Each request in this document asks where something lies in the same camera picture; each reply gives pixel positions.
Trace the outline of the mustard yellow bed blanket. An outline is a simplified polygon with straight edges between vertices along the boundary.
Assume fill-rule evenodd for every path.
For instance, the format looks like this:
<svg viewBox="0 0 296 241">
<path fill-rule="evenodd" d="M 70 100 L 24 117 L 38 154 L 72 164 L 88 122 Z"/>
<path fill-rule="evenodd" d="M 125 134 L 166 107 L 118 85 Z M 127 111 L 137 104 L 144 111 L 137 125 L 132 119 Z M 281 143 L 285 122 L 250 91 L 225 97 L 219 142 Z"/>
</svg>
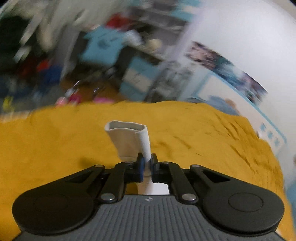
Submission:
<svg viewBox="0 0 296 241">
<path fill-rule="evenodd" d="M 182 168 L 199 164 L 276 193 L 285 204 L 280 233 L 295 240 L 283 173 L 269 144 L 242 116 L 178 101 L 83 103 L 1 123 L 1 240 L 20 232 L 11 208 L 23 192 L 95 164 L 111 168 L 119 162 L 104 129 L 109 121 L 147 126 L 151 151 L 160 161 Z"/>
</svg>

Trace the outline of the anime wall poster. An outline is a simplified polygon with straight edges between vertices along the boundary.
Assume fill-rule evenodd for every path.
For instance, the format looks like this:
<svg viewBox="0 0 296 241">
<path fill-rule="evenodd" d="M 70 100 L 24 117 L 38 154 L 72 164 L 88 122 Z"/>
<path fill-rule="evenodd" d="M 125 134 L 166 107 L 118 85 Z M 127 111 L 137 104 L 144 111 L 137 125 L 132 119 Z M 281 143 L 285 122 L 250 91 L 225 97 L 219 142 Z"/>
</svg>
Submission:
<svg viewBox="0 0 296 241">
<path fill-rule="evenodd" d="M 191 61 L 219 75 L 247 97 L 253 104 L 259 105 L 268 94 L 267 90 L 250 75 L 236 67 L 225 57 L 199 42 L 192 41 L 185 56 Z"/>
</svg>

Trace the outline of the white blue headboard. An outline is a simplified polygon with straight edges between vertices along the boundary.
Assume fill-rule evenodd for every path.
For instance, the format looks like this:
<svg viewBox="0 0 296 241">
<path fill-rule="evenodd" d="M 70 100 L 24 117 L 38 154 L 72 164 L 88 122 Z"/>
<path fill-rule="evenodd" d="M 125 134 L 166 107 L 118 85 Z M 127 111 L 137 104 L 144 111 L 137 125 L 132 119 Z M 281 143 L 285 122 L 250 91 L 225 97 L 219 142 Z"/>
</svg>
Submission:
<svg viewBox="0 0 296 241">
<path fill-rule="evenodd" d="M 275 155 L 278 155 L 287 143 L 284 134 L 260 108 L 220 76 L 214 73 L 207 74 L 193 92 L 193 96 L 204 100 L 215 96 L 233 101 L 236 109 L 249 120 L 259 137 L 268 142 Z"/>
</svg>

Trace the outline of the blue white shelf unit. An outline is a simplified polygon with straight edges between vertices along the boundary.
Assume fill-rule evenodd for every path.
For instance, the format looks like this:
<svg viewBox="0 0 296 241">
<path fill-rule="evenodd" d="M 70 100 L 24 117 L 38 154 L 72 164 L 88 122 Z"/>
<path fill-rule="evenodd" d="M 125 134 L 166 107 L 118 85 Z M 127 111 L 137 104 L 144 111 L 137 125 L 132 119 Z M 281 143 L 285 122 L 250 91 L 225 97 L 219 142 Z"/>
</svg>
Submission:
<svg viewBox="0 0 296 241">
<path fill-rule="evenodd" d="M 123 32 L 100 26 L 88 40 L 80 61 L 101 67 L 120 80 L 119 91 L 131 101 L 144 101 L 164 58 L 144 45 L 136 30 Z"/>
</svg>

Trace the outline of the white t-shirt with blue print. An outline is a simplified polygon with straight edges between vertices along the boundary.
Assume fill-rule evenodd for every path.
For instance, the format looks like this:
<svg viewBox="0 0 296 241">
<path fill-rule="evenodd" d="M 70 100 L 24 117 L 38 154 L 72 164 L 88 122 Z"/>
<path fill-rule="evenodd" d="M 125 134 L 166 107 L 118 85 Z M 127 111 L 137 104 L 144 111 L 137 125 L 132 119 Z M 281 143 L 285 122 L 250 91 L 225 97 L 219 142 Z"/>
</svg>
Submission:
<svg viewBox="0 0 296 241">
<path fill-rule="evenodd" d="M 168 195 L 166 184 L 153 183 L 151 176 L 151 145 L 146 125 L 113 120 L 104 130 L 113 142 L 121 161 L 135 162 L 139 153 L 144 156 L 144 180 L 137 185 L 140 195 Z"/>
</svg>

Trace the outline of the blue pillow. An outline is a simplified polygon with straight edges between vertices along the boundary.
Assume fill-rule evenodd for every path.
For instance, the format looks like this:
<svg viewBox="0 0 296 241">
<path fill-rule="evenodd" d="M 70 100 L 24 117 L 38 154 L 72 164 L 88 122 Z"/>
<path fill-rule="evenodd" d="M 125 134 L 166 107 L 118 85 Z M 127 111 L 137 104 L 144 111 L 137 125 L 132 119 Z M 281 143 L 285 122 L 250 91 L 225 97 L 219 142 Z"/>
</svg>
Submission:
<svg viewBox="0 0 296 241">
<path fill-rule="evenodd" d="M 228 98 L 223 99 L 221 97 L 211 95 L 208 99 L 204 99 L 203 102 L 225 114 L 236 116 L 240 115 L 236 103 Z"/>
</svg>

